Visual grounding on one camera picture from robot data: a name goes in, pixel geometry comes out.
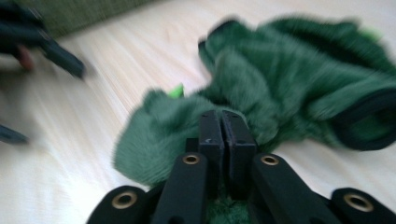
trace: green fleece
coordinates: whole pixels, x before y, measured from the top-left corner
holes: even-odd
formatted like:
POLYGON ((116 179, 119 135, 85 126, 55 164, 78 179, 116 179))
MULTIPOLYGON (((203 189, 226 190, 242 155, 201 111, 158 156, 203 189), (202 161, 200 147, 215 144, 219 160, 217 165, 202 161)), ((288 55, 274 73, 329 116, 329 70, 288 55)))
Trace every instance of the green fleece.
MULTIPOLYGON (((155 186, 165 180, 206 110, 246 118, 262 151, 315 139, 330 147, 374 150, 396 139, 396 68, 353 22, 303 18, 252 30, 227 21, 199 45, 212 74, 202 90, 173 99, 151 91, 117 146, 114 165, 155 186)), ((249 223, 244 203, 211 202, 209 223, 249 223)))

